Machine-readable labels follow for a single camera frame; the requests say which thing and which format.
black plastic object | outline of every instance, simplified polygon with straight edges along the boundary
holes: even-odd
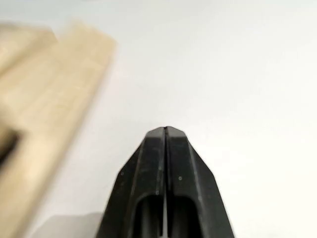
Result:
[[[173,127],[149,131],[121,169],[97,238],[234,238],[213,174]]]

white background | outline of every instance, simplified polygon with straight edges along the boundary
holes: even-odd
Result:
[[[237,238],[317,237],[317,1],[7,0],[0,19],[118,42],[26,238],[93,238],[145,133],[186,132]]]

white table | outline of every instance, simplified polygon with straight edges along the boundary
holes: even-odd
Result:
[[[316,1],[0,3],[57,32],[72,18],[118,51],[26,238],[93,238],[116,173],[164,125],[213,171],[237,238],[316,237]]]

light wood piece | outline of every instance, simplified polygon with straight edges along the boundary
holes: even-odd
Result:
[[[0,76],[29,54],[55,42],[54,33],[46,28],[0,24]]]
[[[14,238],[28,220],[103,77],[114,40],[78,24],[59,43],[0,78],[20,140],[0,172],[0,237]]]

wood grain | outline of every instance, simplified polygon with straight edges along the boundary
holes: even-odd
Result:
[[[57,44],[0,78],[0,100],[20,133],[0,173],[0,237],[13,238],[27,221],[62,158],[103,77],[114,40],[77,24]]]
[[[47,28],[0,24],[0,75],[29,54],[55,43]]]

